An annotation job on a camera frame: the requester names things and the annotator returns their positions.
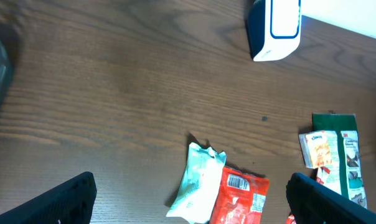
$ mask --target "blue and white device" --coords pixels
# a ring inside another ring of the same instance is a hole
[[[257,0],[248,16],[251,57],[255,62],[285,58],[300,43],[301,0]]]

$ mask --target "snack bag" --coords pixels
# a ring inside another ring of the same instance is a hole
[[[286,220],[285,224],[296,224],[296,220],[294,219],[293,215],[290,215]]]
[[[224,167],[210,224],[259,224],[270,181]]]
[[[191,143],[188,160],[177,198],[166,217],[182,217],[189,223],[207,223],[219,193],[227,156],[211,147],[202,149]]]

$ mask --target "barcode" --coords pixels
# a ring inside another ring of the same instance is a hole
[[[249,181],[235,175],[228,176],[227,185],[236,189],[250,190]]]
[[[252,212],[263,212],[263,207],[265,204],[265,196],[259,194],[253,194],[253,203],[251,204],[250,211]]]

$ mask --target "brown wooden surface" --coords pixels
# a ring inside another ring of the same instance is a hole
[[[265,174],[262,223],[283,223],[288,179],[311,172],[298,130],[329,110],[357,115],[376,212],[376,40],[304,17],[297,51],[255,63],[249,5],[0,0],[0,23],[18,33],[0,109],[0,213],[89,170],[93,223],[185,223],[164,216],[192,133]]]

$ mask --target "white packet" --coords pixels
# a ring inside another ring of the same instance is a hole
[[[227,155],[211,147],[191,143],[177,198],[166,217],[182,217],[189,223],[207,223],[212,215]]]

